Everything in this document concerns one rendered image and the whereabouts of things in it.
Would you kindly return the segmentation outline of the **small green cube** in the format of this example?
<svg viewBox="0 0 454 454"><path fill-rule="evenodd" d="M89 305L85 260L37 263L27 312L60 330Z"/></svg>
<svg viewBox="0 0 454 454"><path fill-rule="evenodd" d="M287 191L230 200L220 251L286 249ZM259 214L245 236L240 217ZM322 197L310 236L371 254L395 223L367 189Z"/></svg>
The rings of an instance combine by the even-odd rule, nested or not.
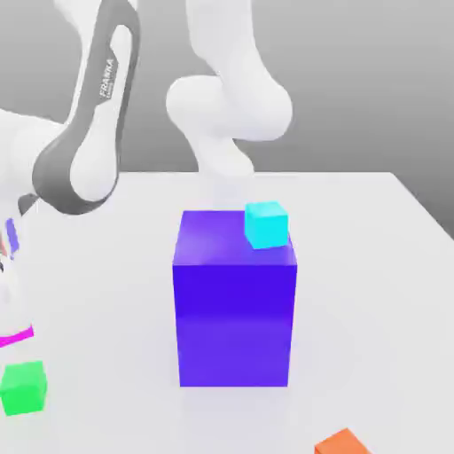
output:
<svg viewBox="0 0 454 454"><path fill-rule="evenodd" d="M0 402L6 416L42 411L48 381L42 361L8 364L0 380Z"/></svg>

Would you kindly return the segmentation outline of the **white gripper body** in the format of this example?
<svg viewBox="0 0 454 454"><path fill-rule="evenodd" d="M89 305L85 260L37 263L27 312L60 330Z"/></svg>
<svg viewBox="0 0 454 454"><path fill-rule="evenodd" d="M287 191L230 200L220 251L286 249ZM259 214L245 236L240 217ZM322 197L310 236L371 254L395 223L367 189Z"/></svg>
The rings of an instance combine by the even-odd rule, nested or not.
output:
<svg viewBox="0 0 454 454"><path fill-rule="evenodd" d="M31 325L20 284L6 272L0 273L0 336L13 336Z"/></svg>

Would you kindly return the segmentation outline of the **large blue box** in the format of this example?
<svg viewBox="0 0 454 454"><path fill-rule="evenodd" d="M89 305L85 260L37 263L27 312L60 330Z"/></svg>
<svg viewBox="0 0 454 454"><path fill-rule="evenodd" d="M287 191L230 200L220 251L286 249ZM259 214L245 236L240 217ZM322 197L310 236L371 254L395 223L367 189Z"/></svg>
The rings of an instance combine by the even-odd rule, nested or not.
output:
<svg viewBox="0 0 454 454"><path fill-rule="evenodd" d="M172 262L179 383L285 387L294 247L254 249L241 211L185 210Z"/></svg>

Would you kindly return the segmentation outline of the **small orange cube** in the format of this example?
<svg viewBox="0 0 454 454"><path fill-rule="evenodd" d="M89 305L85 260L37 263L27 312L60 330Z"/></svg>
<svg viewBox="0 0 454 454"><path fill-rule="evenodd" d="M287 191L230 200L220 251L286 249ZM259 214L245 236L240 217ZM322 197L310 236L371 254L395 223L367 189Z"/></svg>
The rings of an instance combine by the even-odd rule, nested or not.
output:
<svg viewBox="0 0 454 454"><path fill-rule="evenodd" d="M330 435L314 447L314 454L372 454L348 428Z"/></svg>

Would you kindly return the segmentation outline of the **small cyan cube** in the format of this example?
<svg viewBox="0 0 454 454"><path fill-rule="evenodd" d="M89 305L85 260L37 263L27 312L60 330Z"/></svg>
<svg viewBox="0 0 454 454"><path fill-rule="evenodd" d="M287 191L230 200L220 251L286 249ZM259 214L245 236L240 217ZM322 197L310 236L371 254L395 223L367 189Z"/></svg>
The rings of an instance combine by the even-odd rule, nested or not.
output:
<svg viewBox="0 0 454 454"><path fill-rule="evenodd" d="M247 203L245 235L254 249L285 246L289 236L288 213L275 200Z"/></svg>

